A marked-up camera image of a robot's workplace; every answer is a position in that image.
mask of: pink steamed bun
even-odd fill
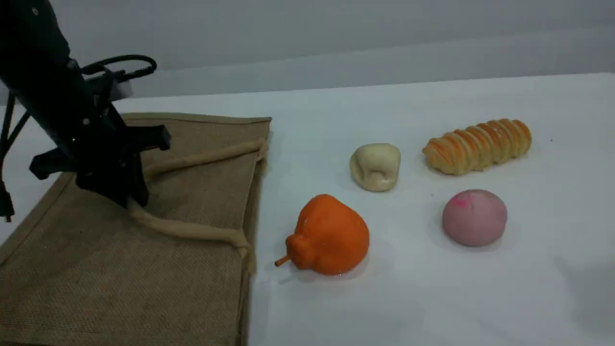
[[[442,225],[453,240],[466,246],[485,246],[498,240],[506,226],[506,206],[489,191],[460,192],[444,207]]]

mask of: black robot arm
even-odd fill
[[[124,207],[128,195],[145,205],[148,191],[140,152],[168,150],[170,136],[164,126],[126,126],[111,103],[111,92],[119,82],[152,73],[156,62],[126,55],[82,69],[69,53],[48,0],[0,0],[0,78],[27,110],[20,123],[31,116],[57,145],[35,156],[30,171],[39,179],[54,172],[76,172],[76,183],[83,189]],[[124,60],[143,60],[150,67],[125,73],[105,66]],[[99,72],[103,74],[96,78],[83,77]],[[10,123],[7,117],[4,122]],[[9,137],[14,140],[15,135],[0,140],[0,159],[10,147]],[[8,195],[3,186],[0,216],[10,217],[12,207],[2,210],[2,201],[10,202],[3,197]]]

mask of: striped bread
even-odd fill
[[[530,129],[519,120],[492,120],[432,138],[423,148],[427,162],[446,173],[463,175],[505,163],[530,149]]]

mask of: white tabletop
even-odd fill
[[[253,281],[250,346],[615,344],[615,75],[585,74],[310,91],[128,99],[118,110],[272,116]],[[430,171],[430,137],[521,119],[528,155],[462,177]],[[389,142],[397,186],[370,193],[350,178],[352,152]],[[53,144],[31,121],[5,165],[18,215],[53,179],[27,170]],[[508,208],[502,240],[453,244],[440,229],[455,193],[482,188]],[[363,263],[343,276],[273,262],[301,208],[319,193],[370,227]],[[15,223],[2,224],[0,241]]]

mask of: pear stem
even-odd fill
[[[276,267],[281,266],[282,264],[286,263],[286,261],[288,261],[290,259],[290,257],[288,255],[284,256],[283,258],[279,259],[276,261]]]

